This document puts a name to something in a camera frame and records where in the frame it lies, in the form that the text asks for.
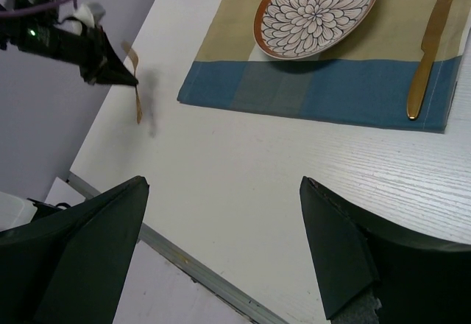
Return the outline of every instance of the gold utensil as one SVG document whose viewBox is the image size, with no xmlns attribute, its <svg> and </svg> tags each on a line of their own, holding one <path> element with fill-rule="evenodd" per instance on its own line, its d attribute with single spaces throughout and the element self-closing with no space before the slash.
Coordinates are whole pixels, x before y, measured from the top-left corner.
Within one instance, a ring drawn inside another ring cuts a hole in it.
<svg viewBox="0 0 471 324">
<path fill-rule="evenodd" d="M 135 76 L 135 72 L 138 69 L 139 56 L 135 52 L 135 50 L 131 47 L 131 45 L 125 40 L 121 42 L 121 48 L 126 52 L 128 58 L 131 60 L 132 66 L 134 67 L 134 76 Z M 141 107 L 141 100 L 139 99 L 138 86 L 135 87 L 135 106 L 137 110 L 137 121 L 138 121 L 138 124 L 140 124 L 142 120 L 142 107 Z"/>
<path fill-rule="evenodd" d="M 436 53 L 439 50 L 440 38 L 445 29 L 452 2 L 453 0 L 436 0 L 435 7 L 428 19 L 427 29 L 422 39 L 424 56 L 412 79 L 407 97 L 407 116 L 410 120 L 415 120 L 419 117 L 430 71 L 435 61 Z"/>
</svg>

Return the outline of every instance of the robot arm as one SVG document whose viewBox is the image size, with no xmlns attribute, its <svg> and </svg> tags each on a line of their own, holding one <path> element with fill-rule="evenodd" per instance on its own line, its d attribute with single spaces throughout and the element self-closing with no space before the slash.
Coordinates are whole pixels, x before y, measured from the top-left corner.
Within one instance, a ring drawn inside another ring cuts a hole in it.
<svg viewBox="0 0 471 324">
<path fill-rule="evenodd" d="M 22 52 L 71 63 L 80 68 L 80 75 L 93 85 L 136 86 L 137 79 L 119 60 L 103 29 L 92 21 L 83 21 L 79 15 L 67 21 L 80 22 L 80 33 L 57 28 L 58 7 L 21 17 L 6 17 L 12 11 L 40 7 L 56 0 L 7 0 L 0 5 L 0 49 L 7 44 Z"/>
</svg>

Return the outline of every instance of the white floor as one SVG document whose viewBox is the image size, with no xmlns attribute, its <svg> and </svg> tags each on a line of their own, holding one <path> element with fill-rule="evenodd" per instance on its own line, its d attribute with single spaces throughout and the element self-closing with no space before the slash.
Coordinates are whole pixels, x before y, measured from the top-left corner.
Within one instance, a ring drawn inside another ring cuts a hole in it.
<svg viewBox="0 0 471 324">
<path fill-rule="evenodd" d="M 113 324 L 248 324 L 144 242 L 136 245 Z"/>
</svg>

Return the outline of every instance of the knife handle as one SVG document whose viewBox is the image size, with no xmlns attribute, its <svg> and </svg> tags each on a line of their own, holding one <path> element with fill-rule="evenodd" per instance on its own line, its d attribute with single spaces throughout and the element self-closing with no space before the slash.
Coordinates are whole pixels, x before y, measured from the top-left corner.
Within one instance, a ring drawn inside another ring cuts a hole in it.
<svg viewBox="0 0 471 324">
<path fill-rule="evenodd" d="M 409 88 L 409 95 L 407 96 L 407 117 L 409 117 L 410 120 L 416 120 L 419 117 L 435 56 L 436 53 L 424 53 L 419 67 L 415 71 L 414 78 Z"/>
</svg>

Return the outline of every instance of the bowl rim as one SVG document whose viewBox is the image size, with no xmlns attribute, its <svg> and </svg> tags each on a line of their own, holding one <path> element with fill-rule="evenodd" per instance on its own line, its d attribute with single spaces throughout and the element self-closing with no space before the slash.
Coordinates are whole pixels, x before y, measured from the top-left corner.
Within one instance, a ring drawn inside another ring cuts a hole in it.
<svg viewBox="0 0 471 324">
<path fill-rule="evenodd" d="M 299 55 L 299 56 L 296 56 L 296 57 L 284 57 L 282 55 L 279 55 L 278 53 L 273 52 L 268 46 L 266 46 L 265 43 L 263 42 L 263 38 L 262 38 L 262 34 L 261 34 L 262 33 L 261 25 L 262 25 L 263 14 L 265 13 L 266 8 L 270 5 L 271 1 L 272 0 L 262 0 L 260 2 L 260 4 L 258 5 L 258 9 L 257 9 L 257 12 L 255 13 L 255 18 L 254 18 L 254 21 L 253 21 L 253 36 L 255 38 L 255 42 L 257 43 L 257 46 L 262 50 L 262 52 L 264 52 L 265 54 L 267 54 L 270 57 L 273 57 L 274 59 L 279 59 L 279 60 L 304 59 L 306 57 L 311 57 L 313 55 L 319 54 L 319 53 L 331 48 L 332 46 L 335 46 L 337 43 L 344 40 L 368 16 L 369 12 L 371 11 L 371 9 L 373 8 L 373 5 L 376 2 L 376 0 L 371 0 L 370 5 L 366 9 L 366 12 L 363 14 L 361 19 L 359 21 L 357 21 L 357 23 L 354 26 L 352 26 L 352 28 L 350 28 L 348 31 L 346 31 L 344 33 L 344 35 L 342 37 L 340 37 L 337 41 L 325 46 L 324 48 L 322 48 L 322 49 L 320 49 L 316 52 L 311 52 L 311 53 L 304 54 L 304 55 Z"/>
</svg>

